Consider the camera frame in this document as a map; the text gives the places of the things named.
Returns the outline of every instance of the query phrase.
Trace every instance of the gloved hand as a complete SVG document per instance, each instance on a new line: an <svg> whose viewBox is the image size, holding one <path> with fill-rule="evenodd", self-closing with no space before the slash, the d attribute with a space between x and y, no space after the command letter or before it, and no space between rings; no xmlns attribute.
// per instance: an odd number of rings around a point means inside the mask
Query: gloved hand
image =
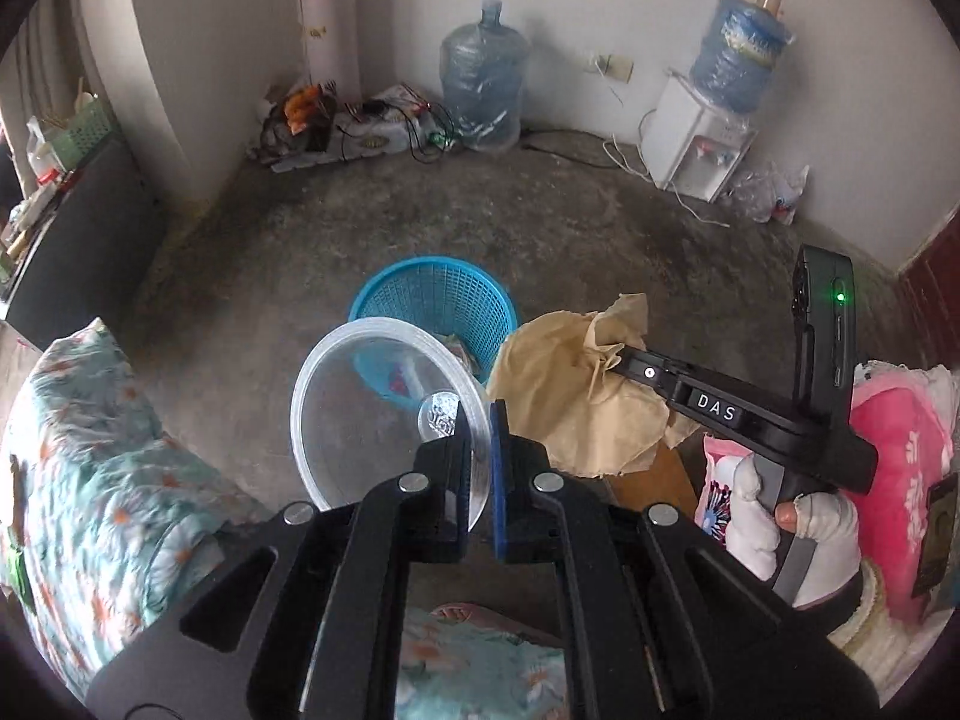
<svg viewBox="0 0 960 720"><path fill-rule="evenodd" d="M744 458L733 472L727 551L752 573L768 580L776 571L779 527L813 538L813 553L795 607L806 607L841 589L860 570L856 507L843 493L800 495L776 506L774 517L757 500L761 489L754 458Z"/></svg>

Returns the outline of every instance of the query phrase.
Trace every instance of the white plastic bag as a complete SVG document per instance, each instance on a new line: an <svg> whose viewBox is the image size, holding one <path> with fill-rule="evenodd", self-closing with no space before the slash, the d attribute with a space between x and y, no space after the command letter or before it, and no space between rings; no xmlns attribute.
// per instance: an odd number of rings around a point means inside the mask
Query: white plastic bag
<svg viewBox="0 0 960 720"><path fill-rule="evenodd" d="M810 165L806 165L803 170L788 175L774 162L769 162L763 170L743 170L733 177L726 191L726 204L759 223L774 218L781 224L790 224L809 173Z"/></svg>

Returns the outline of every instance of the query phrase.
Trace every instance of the plastic bottle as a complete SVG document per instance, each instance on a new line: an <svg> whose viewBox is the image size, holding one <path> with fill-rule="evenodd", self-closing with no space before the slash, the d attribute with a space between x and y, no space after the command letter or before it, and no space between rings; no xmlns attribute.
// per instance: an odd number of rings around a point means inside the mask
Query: plastic bottle
<svg viewBox="0 0 960 720"><path fill-rule="evenodd" d="M746 0L718 0L690 80L712 103L752 113L776 60L792 41L790 31L765 8Z"/></svg>
<svg viewBox="0 0 960 720"><path fill-rule="evenodd" d="M500 23L500 0L483 0L480 23L450 32L440 49L443 102L465 146L507 151L520 139L520 94L530 44Z"/></svg>
<svg viewBox="0 0 960 720"><path fill-rule="evenodd" d="M37 177L37 184L46 184L62 175L64 167L56 159L53 147L43 135L40 129L40 122L37 117L30 117L27 122L27 162L30 163L34 175Z"/></svg>

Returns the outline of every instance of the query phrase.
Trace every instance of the electrical cable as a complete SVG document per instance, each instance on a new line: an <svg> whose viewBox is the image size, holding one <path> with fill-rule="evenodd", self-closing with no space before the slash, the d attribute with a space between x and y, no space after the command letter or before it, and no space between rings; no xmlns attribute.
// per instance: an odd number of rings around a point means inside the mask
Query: electrical cable
<svg viewBox="0 0 960 720"><path fill-rule="evenodd" d="M346 151L346 149L344 148L344 146L347 144L347 138L354 138L354 140L355 140L358 136L357 136L357 135L350 135L350 133L347 132L347 130L344 129L344 127L340 127L339 124L337 124L337 129L339 129L339 131L342 132L342 135L340 136L340 161L343 162L344 165L346 165L346 164L347 164L347 151Z"/></svg>
<svg viewBox="0 0 960 720"><path fill-rule="evenodd" d="M652 113L656 113L656 108L651 108L649 111L643 114L643 116L640 118L640 124L637 124L637 135L640 135L641 141L643 140L643 123L647 121L647 117Z"/></svg>
<svg viewBox="0 0 960 720"><path fill-rule="evenodd" d="M614 89L613 86L611 86L611 82L607 80L607 74L603 72L603 68L600 67L600 63L597 61L596 57L593 59L593 66L597 69L597 73L603 76L603 80L607 84L608 90L610 90L610 93L616 97L616 101L620 103L620 107L626 108L627 106L624 104L623 98L616 93L616 89Z"/></svg>
<svg viewBox="0 0 960 720"><path fill-rule="evenodd" d="M404 121L406 122L406 124L407 124L407 139L408 139L408 141L409 141L409 143L410 143L410 156L412 156L412 157L414 158L414 161L415 161L415 162L419 162L421 165L433 165L435 162L439 162L440 159L443 158L443 155L445 154L445 152L444 152L441 148L438 148L438 149L437 149L437 151L440 153L440 155L439 155L436 159L421 159L421 158L419 158L418 156L416 156L416 151L414 151L414 141L415 141L415 140L416 140L416 148L419 150L419 152L420 152L424 157L427 156L427 152L424 150L424 145L421 143L421 139L419 138L419 134L416 133L416 124L414 124L414 122L411 121L410 116L407 114L407 112L406 112L405 110L403 110L403 108L400 107L400 105L394 105L393 103L387 103L386 100L384 100L383 103L387 106L387 108L392 108L392 109L394 109L395 111L400 111L400 116L402 116L403 119L404 119Z"/></svg>
<svg viewBox="0 0 960 720"><path fill-rule="evenodd" d="M550 127L549 129L531 129L530 127L525 127L524 129L520 130L520 138L523 140L525 138L531 138L535 135L550 135L556 133L563 133L566 135L587 135L587 137L596 138L598 141L603 141L604 139L602 135L597 135L593 132L587 132L586 129L572 129L569 127ZM550 148L534 146L532 143L521 143L520 148L522 148L524 151L537 151L541 154L549 154L550 156L560 157L560 159L565 159L566 161L573 162L577 165L595 167L597 170L612 170L616 168L616 165L598 165L597 162L590 162L587 159L574 157L561 151L552 151Z"/></svg>
<svg viewBox="0 0 960 720"><path fill-rule="evenodd" d="M568 162L573 162L576 165L584 165L586 167L596 167L597 170L616 170L616 165L597 165L596 162L590 162L587 159L580 159L579 157L573 157L569 154L562 154L560 151L550 151L549 148L541 148L540 146L534 146L532 143L521 143L520 148L522 151L537 151L541 154L549 154L552 157L560 157L560 159L565 159Z"/></svg>
<svg viewBox="0 0 960 720"><path fill-rule="evenodd" d="M620 155L620 159L617 159L616 156L613 156L610 153L610 146L613 144L613 147L616 149L616 153ZM645 162L643 162L643 156L640 154L640 145L637 145L637 157L640 158L640 165L643 166L643 170L646 172L640 172L635 167L632 167L631 164L627 161L627 155L620 150L619 143L616 141L616 135L611 134L611 140L603 141L603 151L604 153L613 160L613 164L616 167L619 167L623 172L630 173L630 175L635 175L637 178L642 178L648 184L652 184L654 179L650 177L650 171L647 170Z"/></svg>
<svg viewBox="0 0 960 720"><path fill-rule="evenodd" d="M446 117L447 124L440 122L440 126L443 127L443 135L446 136L446 139L450 142L457 139L457 127L456 124L453 124L453 117L450 115L449 109L443 103L427 103L427 109L434 113L433 106L436 105L440 110L443 111L443 115Z"/></svg>
<svg viewBox="0 0 960 720"><path fill-rule="evenodd" d="M718 226L718 227L730 228L730 225L729 225L728 223L726 223L726 221L715 221L715 220L713 220L712 218L703 218L702 215L698 214L695 210L693 210L692 208L690 208L690 206L688 206L688 204L686 204L685 202L683 202L683 201L680 199L680 193L677 191L677 185L676 185L675 183L673 183L673 181L671 181L667 186L669 186L669 188L670 188L671 190L673 190L673 194L674 194L675 198L677 199L677 202L678 202L680 205L682 205L683 208L685 208L686 210L690 211L690 213L693 214L693 218L695 218L695 220L697 220L697 221L702 221L702 223L704 223L704 224L716 224L716 226Z"/></svg>

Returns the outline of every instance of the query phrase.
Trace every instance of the clear plastic bowl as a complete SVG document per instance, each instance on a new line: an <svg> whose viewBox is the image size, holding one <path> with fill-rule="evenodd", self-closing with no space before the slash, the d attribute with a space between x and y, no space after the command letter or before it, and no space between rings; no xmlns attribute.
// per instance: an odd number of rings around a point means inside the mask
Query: clear plastic bowl
<svg viewBox="0 0 960 720"><path fill-rule="evenodd" d="M389 378L395 397L367 384L371 370ZM443 343L399 319L357 319L329 333L299 372L290 412L296 467L314 504L334 509L356 503L380 482L410 470L418 447L449 428L450 394L463 405L472 438L472 528L490 487L482 386Z"/></svg>

